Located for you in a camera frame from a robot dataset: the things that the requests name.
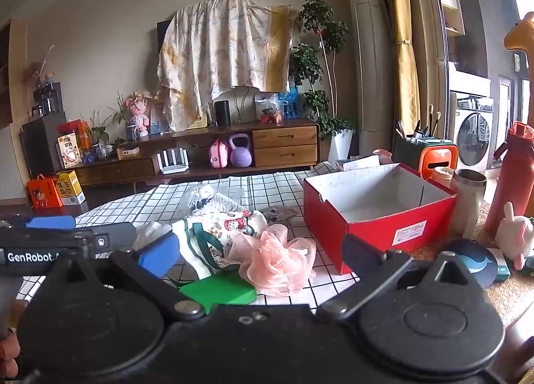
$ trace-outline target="white router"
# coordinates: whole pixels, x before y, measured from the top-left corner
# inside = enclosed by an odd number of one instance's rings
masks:
[[[178,149],[167,149],[158,153],[158,164],[161,174],[183,173],[189,169],[188,153],[181,147]]]

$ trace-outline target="metal screw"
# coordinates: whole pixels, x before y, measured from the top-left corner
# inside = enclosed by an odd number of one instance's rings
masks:
[[[331,315],[341,315],[346,312],[346,304],[340,301],[330,300],[322,305],[322,309]]]
[[[257,321],[264,321],[267,319],[267,316],[260,312],[252,312],[252,317]]]
[[[250,325],[254,322],[254,319],[252,319],[250,316],[240,316],[238,321],[243,325]]]
[[[196,315],[202,310],[202,306],[196,301],[184,300],[178,301],[174,305],[174,310],[183,315]]]

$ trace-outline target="bunny toy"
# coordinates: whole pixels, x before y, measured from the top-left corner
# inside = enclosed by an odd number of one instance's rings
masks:
[[[145,137],[149,134],[146,130],[146,127],[149,125],[149,118],[146,117],[146,99],[143,93],[139,93],[137,90],[134,91],[133,97],[126,99],[125,103],[126,108],[130,111],[132,119],[130,120],[131,125],[135,125],[139,130],[140,137]]]
[[[505,203],[504,214],[495,235],[495,244],[508,259],[514,261],[514,268],[519,271],[532,253],[534,227],[529,218],[514,216],[511,202]]]

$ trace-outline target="tv stand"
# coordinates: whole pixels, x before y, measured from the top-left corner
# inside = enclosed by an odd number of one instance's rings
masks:
[[[225,140],[231,134],[245,132],[252,138],[253,163],[237,168],[230,164],[223,169],[214,169],[208,161],[190,162],[189,169],[182,173],[162,174],[157,153],[175,148],[184,139],[194,142],[206,136],[213,140]],[[135,184],[136,182],[174,179],[181,182],[217,179],[228,176],[247,176],[301,167],[312,167],[320,160],[319,128],[309,119],[285,120],[280,124],[260,122],[208,126],[182,132],[142,137],[126,142],[122,149],[139,147],[139,155],[122,161],[118,159],[97,161],[74,168],[79,183],[83,186]]]

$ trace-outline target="potted plant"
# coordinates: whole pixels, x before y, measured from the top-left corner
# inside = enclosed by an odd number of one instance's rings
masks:
[[[335,59],[345,45],[348,26],[336,21],[332,7],[325,0],[305,0],[303,9],[298,13],[298,20],[305,32],[314,33],[318,37],[319,50],[307,43],[296,45],[291,54],[289,75],[296,86],[304,81],[310,84],[310,90],[303,94],[305,105],[311,110],[311,117],[319,125],[320,136],[332,137],[328,160],[334,164],[337,160],[348,157],[353,134],[353,125],[343,117],[337,117],[337,80],[335,75]],[[324,90],[314,89],[314,84],[322,83],[324,73],[317,54],[322,52],[325,61],[330,99]]]
[[[91,151],[93,153],[93,157],[97,155],[102,159],[107,158],[106,145],[109,142],[109,135],[106,132],[106,128],[109,126],[109,124],[106,123],[109,119],[111,119],[111,116],[112,115],[106,117],[103,123],[101,123],[100,112],[97,113],[96,110],[93,110],[93,117],[89,119],[89,137],[91,138],[91,142],[93,144]]]
[[[126,123],[126,138],[128,140],[135,140],[137,137],[137,129],[135,125],[131,124],[132,113],[130,108],[126,106],[126,101],[122,95],[117,91],[117,109],[108,107],[113,112],[112,122],[117,122],[119,125],[124,121]]]

